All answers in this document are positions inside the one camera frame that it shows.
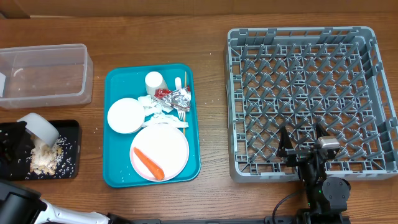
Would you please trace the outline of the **black plastic bin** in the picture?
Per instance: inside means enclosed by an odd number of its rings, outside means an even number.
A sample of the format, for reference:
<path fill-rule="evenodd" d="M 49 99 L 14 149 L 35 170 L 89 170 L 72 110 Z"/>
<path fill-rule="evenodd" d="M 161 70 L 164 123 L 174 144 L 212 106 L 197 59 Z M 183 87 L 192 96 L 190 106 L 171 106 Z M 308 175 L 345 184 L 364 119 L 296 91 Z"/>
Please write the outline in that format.
<path fill-rule="evenodd" d="M 1 178 L 11 181 L 37 180 L 37 179 L 71 179 L 78 174 L 81 128 L 74 119 L 53 120 L 50 122 L 59 132 L 59 137 L 54 145 L 57 154 L 53 170 L 54 174 L 45 173 L 43 170 L 34 169 L 32 151 L 18 149 L 16 157 L 11 164 L 1 164 Z"/>

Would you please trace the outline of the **orange carrot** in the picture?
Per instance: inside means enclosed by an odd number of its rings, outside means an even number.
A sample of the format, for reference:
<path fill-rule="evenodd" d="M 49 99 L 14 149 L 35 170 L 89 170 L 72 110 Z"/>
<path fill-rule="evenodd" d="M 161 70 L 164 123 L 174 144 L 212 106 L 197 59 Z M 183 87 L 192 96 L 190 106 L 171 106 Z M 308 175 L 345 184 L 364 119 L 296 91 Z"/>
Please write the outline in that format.
<path fill-rule="evenodd" d="M 148 168 L 156 180 L 164 180 L 164 171 L 150 158 L 148 158 L 140 149 L 134 148 L 134 153 L 141 162 Z"/>

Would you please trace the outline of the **crumpled aluminium foil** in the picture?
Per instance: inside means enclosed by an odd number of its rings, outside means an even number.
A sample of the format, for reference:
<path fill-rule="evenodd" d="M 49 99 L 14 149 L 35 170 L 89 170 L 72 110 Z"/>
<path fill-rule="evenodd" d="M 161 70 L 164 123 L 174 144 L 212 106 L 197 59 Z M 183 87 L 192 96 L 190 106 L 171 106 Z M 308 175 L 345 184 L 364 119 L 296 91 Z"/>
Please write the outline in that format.
<path fill-rule="evenodd" d="M 190 86 L 187 85 L 185 88 L 182 88 L 181 92 L 182 92 L 182 100 L 180 103 L 181 103 L 182 109 L 186 112 L 189 112 L 190 108 L 191 108 L 191 99 L 192 99 Z M 162 99 L 157 99 L 156 97 L 154 97 L 154 100 L 163 104 L 164 106 L 169 106 L 176 110 L 178 109 L 177 108 L 177 91 L 176 90 L 172 91 L 171 94 L 163 97 Z"/>

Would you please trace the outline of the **white bowl with peanuts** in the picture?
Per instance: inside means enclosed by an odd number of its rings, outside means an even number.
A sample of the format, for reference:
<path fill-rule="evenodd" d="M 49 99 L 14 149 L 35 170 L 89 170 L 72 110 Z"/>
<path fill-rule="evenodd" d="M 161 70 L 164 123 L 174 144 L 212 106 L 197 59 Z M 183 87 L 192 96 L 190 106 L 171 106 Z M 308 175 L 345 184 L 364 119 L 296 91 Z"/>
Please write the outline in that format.
<path fill-rule="evenodd" d="M 122 98 L 110 106 L 106 118 L 113 131 L 119 134 L 131 134 L 142 127 L 145 111 L 136 99 Z"/>

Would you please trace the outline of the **grey bowl with rice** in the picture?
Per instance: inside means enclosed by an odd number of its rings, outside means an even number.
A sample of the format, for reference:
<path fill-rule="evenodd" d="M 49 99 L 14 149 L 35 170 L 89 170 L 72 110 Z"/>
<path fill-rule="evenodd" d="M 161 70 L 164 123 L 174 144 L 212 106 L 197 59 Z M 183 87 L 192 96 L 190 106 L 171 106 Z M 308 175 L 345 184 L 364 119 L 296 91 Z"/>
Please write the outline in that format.
<path fill-rule="evenodd" d="M 17 122 L 20 121 L 26 122 L 27 124 L 25 128 L 32 134 L 36 135 L 49 147 L 53 147 L 56 143 L 59 137 L 58 130 L 41 115 L 29 113 L 17 120 Z"/>

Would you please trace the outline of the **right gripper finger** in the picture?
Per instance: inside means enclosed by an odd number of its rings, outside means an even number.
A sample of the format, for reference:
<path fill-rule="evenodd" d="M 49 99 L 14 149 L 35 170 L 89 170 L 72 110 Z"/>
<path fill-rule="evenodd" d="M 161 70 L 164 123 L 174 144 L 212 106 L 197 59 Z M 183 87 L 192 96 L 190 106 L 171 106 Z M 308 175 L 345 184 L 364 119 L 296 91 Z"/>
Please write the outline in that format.
<path fill-rule="evenodd" d="M 278 157 L 287 157 L 289 155 L 288 151 L 292 151 L 294 147 L 291 143 L 289 134 L 285 126 L 279 129 L 279 133 L 280 133 L 280 141 L 276 155 Z"/>
<path fill-rule="evenodd" d="M 326 129 L 320 123 L 317 123 L 315 125 L 315 132 L 317 135 L 317 139 L 319 139 L 320 137 L 330 136 L 330 134 L 326 131 Z"/>

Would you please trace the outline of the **crumpled white napkin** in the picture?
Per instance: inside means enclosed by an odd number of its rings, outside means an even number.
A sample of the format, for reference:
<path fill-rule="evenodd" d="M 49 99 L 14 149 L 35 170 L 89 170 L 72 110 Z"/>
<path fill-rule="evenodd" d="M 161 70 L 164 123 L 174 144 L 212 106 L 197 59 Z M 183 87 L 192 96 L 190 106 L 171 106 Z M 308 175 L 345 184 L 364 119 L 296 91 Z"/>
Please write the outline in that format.
<path fill-rule="evenodd" d="M 153 124 L 169 124 L 175 128 L 188 128 L 189 124 L 186 121 L 179 120 L 178 117 L 172 114 L 156 113 L 153 114 L 148 121 L 142 124 L 142 127 L 151 126 Z"/>
<path fill-rule="evenodd" d="M 160 113 L 170 113 L 173 108 L 169 106 L 164 106 L 163 104 L 155 101 L 150 95 L 140 96 L 138 102 L 144 108 L 145 116 L 150 116 L 152 114 L 160 114 Z"/>

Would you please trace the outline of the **grey dishwasher rack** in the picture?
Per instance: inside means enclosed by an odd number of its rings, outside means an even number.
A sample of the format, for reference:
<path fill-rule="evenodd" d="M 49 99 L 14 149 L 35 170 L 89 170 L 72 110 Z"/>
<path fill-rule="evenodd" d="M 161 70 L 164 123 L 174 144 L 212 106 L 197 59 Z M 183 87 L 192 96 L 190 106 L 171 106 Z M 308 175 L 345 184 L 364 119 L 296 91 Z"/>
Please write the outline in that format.
<path fill-rule="evenodd" d="M 397 115 L 374 31 L 354 27 L 235 28 L 227 35 L 229 173 L 235 182 L 288 182 L 279 129 L 310 149 L 322 125 L 340 142 L 330 176 L 397 175 Z"/>

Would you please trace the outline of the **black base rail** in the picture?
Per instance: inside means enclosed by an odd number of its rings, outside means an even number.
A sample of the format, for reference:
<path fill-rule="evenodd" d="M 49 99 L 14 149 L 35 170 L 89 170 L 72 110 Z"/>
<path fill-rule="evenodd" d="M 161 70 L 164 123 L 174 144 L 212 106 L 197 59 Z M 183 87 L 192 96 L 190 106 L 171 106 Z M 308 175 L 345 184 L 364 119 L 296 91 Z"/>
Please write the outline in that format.
<path fill-rule="evenodd" d="M 262 219 L 243 218 L 243 219 L 218 219 L 218 220 L 131 220 L 127 223 L 132 224 L 273 224 L 272 217 L 265 217 Z M 294 216 L 279 216 L 275 217 L 276 224 L 293 224 L 304 223 L 296 221 Z M 349 217 L 343 217 L 344 224 L 350 224 Z"/>

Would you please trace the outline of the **white plastic fork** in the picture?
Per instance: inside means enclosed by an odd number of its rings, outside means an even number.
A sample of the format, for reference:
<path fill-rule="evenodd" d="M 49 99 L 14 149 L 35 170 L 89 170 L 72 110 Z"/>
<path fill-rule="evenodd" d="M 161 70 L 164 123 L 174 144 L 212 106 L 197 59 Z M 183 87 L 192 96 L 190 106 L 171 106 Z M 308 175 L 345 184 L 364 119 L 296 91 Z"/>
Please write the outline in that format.
<path fill-rule="evenodd" d="M 182 109 L 181 100 L 182 100 L 182 80 L 180 77 L 175 78 L 175 87 L 177 91 L 177 112 L 179 120 L 186 121 L 186 112 Z"/>

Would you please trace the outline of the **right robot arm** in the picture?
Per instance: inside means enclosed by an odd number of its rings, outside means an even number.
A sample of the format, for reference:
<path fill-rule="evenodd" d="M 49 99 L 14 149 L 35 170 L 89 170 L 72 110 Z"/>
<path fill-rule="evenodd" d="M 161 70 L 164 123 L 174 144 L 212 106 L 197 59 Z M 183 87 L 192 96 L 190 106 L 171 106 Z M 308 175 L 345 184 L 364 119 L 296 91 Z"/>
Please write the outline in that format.
<path fill-rule="evenodd" d="M 349 223 L 349 217 L 342 213 L 347 210 L 351 185 L 340 177 L 328 177 L 325 169 L 325 163 L 335 159 L 340 143 L 320 124 L 315 125 L 315 131 L 314 145 L 309 150 L 296 151 L 286 128 L 279 129 L 277 156 L 285 159 L 287 167 L 297 168 L 308 200 L 308 208 L 297 210 L 289 220 L 296 224 Z"/>

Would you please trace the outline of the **white paper cup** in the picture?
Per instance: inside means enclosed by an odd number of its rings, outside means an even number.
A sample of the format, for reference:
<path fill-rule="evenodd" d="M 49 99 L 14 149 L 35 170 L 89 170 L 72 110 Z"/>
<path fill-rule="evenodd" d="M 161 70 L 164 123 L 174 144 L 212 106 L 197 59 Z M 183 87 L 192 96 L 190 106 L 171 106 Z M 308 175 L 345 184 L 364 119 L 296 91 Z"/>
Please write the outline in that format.
<path fill-rule="evenodd" d="M 149 72 L 145 77 L 146 92 L 151 97 L 154 97 L 157 89 L 167 89 L 168 86 L 159 72 Z"/>

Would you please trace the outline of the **white round plate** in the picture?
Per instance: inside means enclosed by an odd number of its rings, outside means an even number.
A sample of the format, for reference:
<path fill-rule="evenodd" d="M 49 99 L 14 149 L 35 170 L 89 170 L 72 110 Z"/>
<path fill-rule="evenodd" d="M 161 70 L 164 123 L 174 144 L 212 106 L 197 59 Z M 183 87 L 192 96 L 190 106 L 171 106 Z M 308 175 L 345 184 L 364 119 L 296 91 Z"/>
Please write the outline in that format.
<path fill-rule="evenodd" d="M 155 179 L 134 153 L 135 147 L 164 171 L 164 180 Z M 188 141 L 179 129 L 169 124 L 153 124 L 136 134 L 131 143 L 130 160 L 133 169 L 142 178 L 151 182 L 165 182 L 183 171 L 188 162 L 189 152 Z"/>

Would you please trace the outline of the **food waste pile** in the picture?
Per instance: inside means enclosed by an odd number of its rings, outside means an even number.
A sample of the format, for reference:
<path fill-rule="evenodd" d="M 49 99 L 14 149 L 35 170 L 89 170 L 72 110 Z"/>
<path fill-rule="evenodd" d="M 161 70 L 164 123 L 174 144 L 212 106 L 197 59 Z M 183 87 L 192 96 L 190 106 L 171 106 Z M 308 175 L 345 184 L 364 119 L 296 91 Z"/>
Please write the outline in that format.
<path fill-rule="evenodd" d="M 59 136 L 53 147 L 49 147 L 37 136 L 32 137 L 34 148 L 26 159 L 30 162 L 29 174 L 40 179 L 71 178 L 75 172 L 72 161 L 72 144 L 68 139 Z"/>

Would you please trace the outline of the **clear plastic bin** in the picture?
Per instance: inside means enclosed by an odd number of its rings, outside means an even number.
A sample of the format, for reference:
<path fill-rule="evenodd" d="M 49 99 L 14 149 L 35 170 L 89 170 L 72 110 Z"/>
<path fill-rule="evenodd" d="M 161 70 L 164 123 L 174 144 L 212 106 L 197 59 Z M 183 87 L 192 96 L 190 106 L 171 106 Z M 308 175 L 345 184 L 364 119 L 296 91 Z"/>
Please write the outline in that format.
<path fill-rule="evenodd" d="M 93 79 L 93 61 L 84 44 L 1 49 L 4 109 L 88 104 Z"/>

